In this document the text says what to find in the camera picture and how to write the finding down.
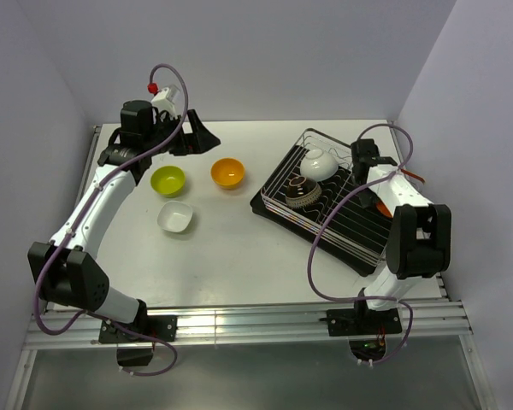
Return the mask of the white bowl orange outside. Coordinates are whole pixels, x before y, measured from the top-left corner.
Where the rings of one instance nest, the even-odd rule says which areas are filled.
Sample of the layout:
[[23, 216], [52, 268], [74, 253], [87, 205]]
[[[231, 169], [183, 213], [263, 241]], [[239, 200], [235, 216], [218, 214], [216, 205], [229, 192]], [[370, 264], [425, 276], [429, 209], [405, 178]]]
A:
[[377, 210], [383, 214], [385, 217], [387, 217], [388, 219], [391, 219], [392, 218], [392, 213], [388, 210], [388, 208], [386, 207], [386, 205], [384, 204], [384, 202], [382, 200], [378, 200], [375, 204]]

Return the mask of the white ribbed bowl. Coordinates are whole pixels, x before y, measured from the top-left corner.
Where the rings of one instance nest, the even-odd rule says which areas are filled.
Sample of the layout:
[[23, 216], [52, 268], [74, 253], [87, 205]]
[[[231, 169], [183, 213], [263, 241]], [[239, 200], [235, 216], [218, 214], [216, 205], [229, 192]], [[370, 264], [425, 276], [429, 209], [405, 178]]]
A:
[[332, 154], [322, 149], [309, 150], [300, 162], [300, 174], [308, 179], [321, 182], [331, 178], [339, 168]]

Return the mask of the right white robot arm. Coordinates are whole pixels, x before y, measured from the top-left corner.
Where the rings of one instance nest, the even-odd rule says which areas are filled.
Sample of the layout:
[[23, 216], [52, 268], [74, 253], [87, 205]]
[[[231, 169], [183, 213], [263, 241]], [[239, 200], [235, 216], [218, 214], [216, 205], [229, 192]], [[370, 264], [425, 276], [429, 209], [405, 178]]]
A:
[[405, 177], [401, 166], [380, 154], [371, 138], [359, 138], [351, 146], [354, 185], [364, 208], [377, 208], [392, 219], [385, 258], [378, 276], [362, 291], [367, 304], [353, 312], [354, 326], [370, 333], [382, 320], [382, 312], [425, 278], [443, 272], [451, 261], [451, 210], [420, 194]]

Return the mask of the brown patterned bowl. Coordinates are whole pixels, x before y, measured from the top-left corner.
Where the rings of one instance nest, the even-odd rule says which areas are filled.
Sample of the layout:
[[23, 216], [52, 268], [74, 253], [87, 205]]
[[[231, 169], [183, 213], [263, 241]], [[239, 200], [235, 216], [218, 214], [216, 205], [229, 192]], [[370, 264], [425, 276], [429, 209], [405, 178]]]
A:
[[313, 179], [298, 176], [290, 179], [286, 188], [286, 205], [298, 209], [315, 203], [321, 196], [321, 186]]

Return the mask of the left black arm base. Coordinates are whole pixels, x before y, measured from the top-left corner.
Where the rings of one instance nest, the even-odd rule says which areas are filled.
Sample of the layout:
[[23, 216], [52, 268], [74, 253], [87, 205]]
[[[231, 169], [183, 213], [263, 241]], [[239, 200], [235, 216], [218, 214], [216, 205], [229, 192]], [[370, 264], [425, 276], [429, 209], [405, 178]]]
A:
[[146, 367], [154, 358], [157, 346], [171, 350], [172, 367], [178, 352], [171, 344], [175, 340], [178, 317], [175, 315], [149, 316], [139, 324], [116, 324], [103, 321], [98, 343], [101, 345], [117, 345], [116, 361], [122, 368], [135, 369]]

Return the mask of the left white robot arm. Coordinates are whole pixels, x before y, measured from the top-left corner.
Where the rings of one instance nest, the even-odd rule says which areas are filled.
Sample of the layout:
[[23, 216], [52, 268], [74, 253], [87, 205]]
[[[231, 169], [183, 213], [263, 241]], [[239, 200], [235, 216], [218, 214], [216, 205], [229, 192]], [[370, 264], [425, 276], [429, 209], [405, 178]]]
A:
[[78, 308], [119, 323], [130, 341], [150, 329], [145, 302], [114, 289], [97, 263], [103, 237], [121, 204], [150, 168], [155, 155], [198, 155], [220, 145], [193, 109], [173, 115], [151, 102], [125, 102], [121, 124], [97, 161], [92, 186], [61, 229], [46, 243], [35, 242], [27, 257], [35, 301]]

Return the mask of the white square bowl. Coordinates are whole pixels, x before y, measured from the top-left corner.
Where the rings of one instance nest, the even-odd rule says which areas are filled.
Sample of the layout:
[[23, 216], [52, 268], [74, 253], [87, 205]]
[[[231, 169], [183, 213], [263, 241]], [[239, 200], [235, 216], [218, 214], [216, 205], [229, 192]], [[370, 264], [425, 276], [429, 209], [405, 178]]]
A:
[[164, 231], [181, 233], [190, 225], [193, 208], [179, 201], [166, 202], [157, 215], [157, 224]]

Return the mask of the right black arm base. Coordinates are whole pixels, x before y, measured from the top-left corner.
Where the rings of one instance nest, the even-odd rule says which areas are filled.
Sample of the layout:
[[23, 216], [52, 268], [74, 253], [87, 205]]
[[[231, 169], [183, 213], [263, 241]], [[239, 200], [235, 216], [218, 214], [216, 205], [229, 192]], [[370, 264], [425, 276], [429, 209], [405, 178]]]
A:
[[349, 341], [351, 352], [358, 360], [376, 361], [386, 355], [386, 336], [402, 332], [397, 309], [386, 311], [369, 310], [364, 302], [353, 308], [329, 309], [320, 318], [327, 325], [330, 337], [369, 338]]

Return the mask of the green round bowl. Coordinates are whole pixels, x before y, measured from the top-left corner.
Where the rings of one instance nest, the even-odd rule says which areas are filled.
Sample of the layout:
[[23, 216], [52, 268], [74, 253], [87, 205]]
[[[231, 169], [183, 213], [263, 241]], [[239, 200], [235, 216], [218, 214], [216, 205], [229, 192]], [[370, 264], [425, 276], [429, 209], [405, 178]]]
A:
[[185, 173], [175, 166], [160, 167], [150, 177], [151, 188], [157, 194], [166, 197], [178, 196], [183, 191], [185, 183]]

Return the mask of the orange round bowl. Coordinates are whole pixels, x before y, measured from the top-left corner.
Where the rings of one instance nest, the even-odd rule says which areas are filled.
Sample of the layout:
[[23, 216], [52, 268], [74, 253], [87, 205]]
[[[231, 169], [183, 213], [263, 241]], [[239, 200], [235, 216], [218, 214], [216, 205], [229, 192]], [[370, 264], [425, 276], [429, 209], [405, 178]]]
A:
[[210, 169], [210, 176], [220, 188], [233, 190], [240, 186], [245, 177], [245, 167], [234, 158], [222, 158]]

